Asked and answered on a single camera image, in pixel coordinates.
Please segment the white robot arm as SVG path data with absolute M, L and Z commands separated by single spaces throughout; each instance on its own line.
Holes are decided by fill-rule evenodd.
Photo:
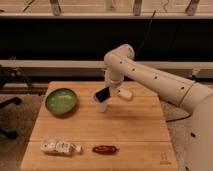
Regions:
M 106 85 L 118 87 L 125 76 L 191 114 L 185 155 L 186 171 L 213 171 L 213 89 L 134 61 L 134 49 L 123 44 L 104 56 Z

